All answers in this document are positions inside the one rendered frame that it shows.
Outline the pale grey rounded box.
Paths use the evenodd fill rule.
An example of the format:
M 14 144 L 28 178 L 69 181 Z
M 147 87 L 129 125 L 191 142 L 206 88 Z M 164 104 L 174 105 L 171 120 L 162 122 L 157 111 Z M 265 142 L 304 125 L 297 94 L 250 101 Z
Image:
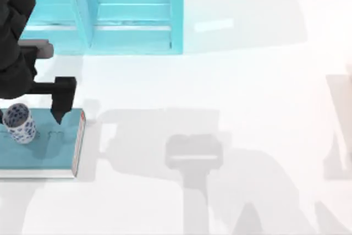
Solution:
M 38 59 L 50 59 L 54 56 L 54 47 L 49 40 L 23 39 L 18 44 L 23 52 L 34 52 Z

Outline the blue and white cup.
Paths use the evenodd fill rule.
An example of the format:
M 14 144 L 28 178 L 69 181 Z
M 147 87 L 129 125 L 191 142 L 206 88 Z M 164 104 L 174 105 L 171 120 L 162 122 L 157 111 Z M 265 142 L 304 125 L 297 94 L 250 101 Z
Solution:
M 37 133 L 32 113 L 23 103 L 9 106 L 3 113 L 2 124 L 10 137 L 19 144 L 32 142 Z

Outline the teal book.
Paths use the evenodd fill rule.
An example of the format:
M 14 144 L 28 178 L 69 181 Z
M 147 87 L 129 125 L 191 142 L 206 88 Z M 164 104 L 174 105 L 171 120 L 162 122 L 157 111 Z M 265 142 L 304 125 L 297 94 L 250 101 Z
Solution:
M 85 112 L 74 108 L 58 124 L 50 110 L 31 109 L 37 133 L 28 144 L 16 143 L 0 125 L 0 179 L 75 178 L 86 125 Z

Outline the light blue rack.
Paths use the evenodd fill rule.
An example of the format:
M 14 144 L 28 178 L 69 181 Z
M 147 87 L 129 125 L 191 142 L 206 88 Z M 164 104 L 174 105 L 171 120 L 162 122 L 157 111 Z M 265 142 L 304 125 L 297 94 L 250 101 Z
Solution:
M 36 0 L 22 35 L 59 55 L 181 54 L 184 0 Z

